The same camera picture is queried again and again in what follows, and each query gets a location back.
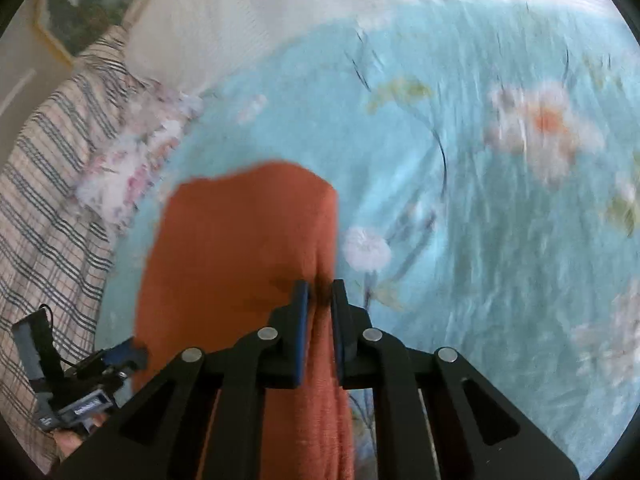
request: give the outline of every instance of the blue bed sheet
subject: blue bed sheet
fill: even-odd
[[[408,346],[459,349],[586,478],[640,401],[640,48],[622,22],[525,4],[372,23],[321,27],[210,92],[120,242],[96,345],[132,333],[175,187],[290,160],[338,192],[351,303]]]

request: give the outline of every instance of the black cable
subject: black cable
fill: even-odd
[[[38,310],[40,310],[41,308],[42,308],[42,309],[44,309],[44,310],[46,310],[46,311],[49,313],[49,326],[51,327],[51,333],[53,334],[53,311],[52,311],[52,309],[51,309],[51,307],[50,307],[49,305],[46,305],[46,304],[44,304],[44,303],[43,303],[43,304],[41,304],[41,305],[38,307]],[[71,367],[73,367],[73,368],[76,368],[76,367],[77,367],[77,365],[73,364],[73,363],[72,363],[72,362],[70,362],[70,361],[67,361],[65,358],[63,358],[62,356],[60,356],[60,352],[58,352],[58,357],[60,358],[60,360],[61,360],[64,364],[69,365],[69,366],[71,366]]]

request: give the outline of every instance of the folded orange fabric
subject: folded orange fabric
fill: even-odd
[[[180,186],[146,263],[136,337],[150,363],[138,383],[178,352],[211,352],[264,326],[292,286],[312,284],[305,377],[266,396],[260,477],[353,477],[351,415],[334,369],[328,291],[334,274],[337,199],[312,173],[271,163]]]

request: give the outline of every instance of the silver screw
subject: silver screw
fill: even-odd
[[[196,347],[187,348],[182,352],[182,360],[186,363],[194,363],[202,357],[202,350]]]
[[[444,348],[438,350],[438,357],[444,362],[452,363],[458,358],[458,352],[456,352],[453,348],[445,346]]]
[[[367,341],[380,341],[382,339],[382,332],[377,328],[367,328],[362,332],[362,337]]]
[[[263,341],[271,341],[278,337],[278,331],[273,326],[263,326],[258,330],[258,337]]]

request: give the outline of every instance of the checkered cloth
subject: checkered cloth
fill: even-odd
[[[11,326],[41,303],[72,362],[94,350],[111,250],[100,221],[72,199],[91,154],[118,135],[135,80],[124,66],[126,33],[112,28],[79,56],[79,69],[27,120],[0,174],[0,413],[42,469],[53,440],[31,422],[34,394]]]

